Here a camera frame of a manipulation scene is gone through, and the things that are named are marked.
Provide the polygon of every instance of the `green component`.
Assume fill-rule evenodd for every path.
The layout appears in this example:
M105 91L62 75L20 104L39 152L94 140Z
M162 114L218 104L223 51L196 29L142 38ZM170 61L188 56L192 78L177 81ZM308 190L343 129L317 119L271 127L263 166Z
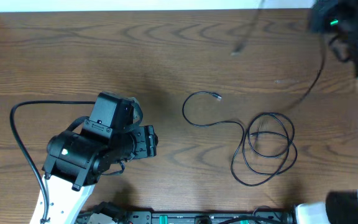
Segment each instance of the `green component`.
M339 20L335 19L330 23L330 25L335 26L336 24L338 24L338 22L339 22Z
M160 215L160 224L168 224L168 217L166 215Z

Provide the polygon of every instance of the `white wall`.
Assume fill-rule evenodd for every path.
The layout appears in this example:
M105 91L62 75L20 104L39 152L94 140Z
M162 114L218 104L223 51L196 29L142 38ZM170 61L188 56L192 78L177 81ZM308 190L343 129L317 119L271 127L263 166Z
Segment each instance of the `white wall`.
M0 12L257 9L260 0L0 0ZM315 0L265 0L264 8L309 8Z

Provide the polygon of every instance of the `wood grain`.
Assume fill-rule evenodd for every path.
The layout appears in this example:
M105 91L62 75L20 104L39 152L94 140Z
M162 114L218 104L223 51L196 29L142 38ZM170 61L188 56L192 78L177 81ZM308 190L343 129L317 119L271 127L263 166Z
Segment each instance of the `wood grain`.
M0 223L29 221L39 193L9 127L11 107L27 100L94 100L101 91L136 97L143 124L155 126L160 143L157 157L129 163L122 176L102 177L84 209L112 201L155 211L244 211L356 189L357 85L352 65L330 53L311 95L286 112L295 124L298 161L264 185L244 187L230 173L238 127L195 128L182 118L183 100L194 91L216 91L223 100L194 97L186 106L191 120L247 124L260 112L289 105L311 84L320 55L317 36L305 32L305 10L263 11L244 52L230 56L254 12L0 13ZM49 139L91 109L37 105L17 111L18 131L39 169ZM266 128L279 131L273 122ZM260 150L273 153L284 143L262 138ZM258 170L279 163L247 156ZM264 178L251 174L240 157L240 178Z

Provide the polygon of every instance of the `wooden table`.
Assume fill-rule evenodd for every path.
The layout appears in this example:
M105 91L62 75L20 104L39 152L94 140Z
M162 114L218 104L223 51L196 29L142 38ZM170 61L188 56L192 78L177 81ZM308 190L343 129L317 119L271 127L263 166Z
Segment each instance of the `wooden table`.
M295 124L298 161L260 187L244 187L230 173L238 127L195 128L182 118L183 100L194 91L216 91L223 100L190 100L186 112L193 121L247 124L260 112L280 112L310 86L321 56L318 37L305 32L305 10L263 11L243 53L230 55L254 13L0 13L0 222L29 221L39 193L9 127L11 107L27 100L95 100L101 91L136 97L143 125L154 125L160 143L157 157L128 163L122 176L102 177L84 209L111 201L155 211L244 211L358 188L356 79L352 65L331 53L312 94L285 112ZM91 110L35 105L17 111L19 134L39 169L49 139ZM279 131L273 122L266 128ZM261 138L259 149L272 154L284 143ZM265 178L252 174L241 157L234 166L240 178ZM280 162L248 157L264 171Z

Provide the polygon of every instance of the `green light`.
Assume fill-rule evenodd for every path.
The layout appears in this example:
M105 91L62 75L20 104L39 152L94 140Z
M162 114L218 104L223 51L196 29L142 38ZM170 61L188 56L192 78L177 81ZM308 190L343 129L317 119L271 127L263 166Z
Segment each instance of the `green light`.
M339 21L336 19L336 20L332 21L332 22L330 23L330 25L331 25L331 26L335 26L336 24L338 24L338 22L339 22Z

